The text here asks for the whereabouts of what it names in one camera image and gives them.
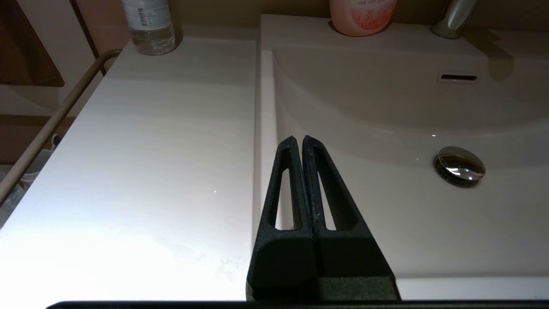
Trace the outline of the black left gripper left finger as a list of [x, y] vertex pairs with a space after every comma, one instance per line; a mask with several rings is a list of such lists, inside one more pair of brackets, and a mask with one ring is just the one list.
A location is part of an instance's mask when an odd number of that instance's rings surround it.
[[[290, 178], [293, 229], [278, 230], [276, 217], [283, 172]], [[277, 147], [247, 273], [247, 300], [296, 300], [317, 277], [314, 233], [302, 161], [295, 137]]]

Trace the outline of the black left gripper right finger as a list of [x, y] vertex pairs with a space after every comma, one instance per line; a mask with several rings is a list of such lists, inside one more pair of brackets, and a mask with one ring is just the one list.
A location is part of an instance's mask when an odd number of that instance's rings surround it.
[[326, 301], [400, 301], [395, 276], [324, 144], [302, 142], [304, 181]]

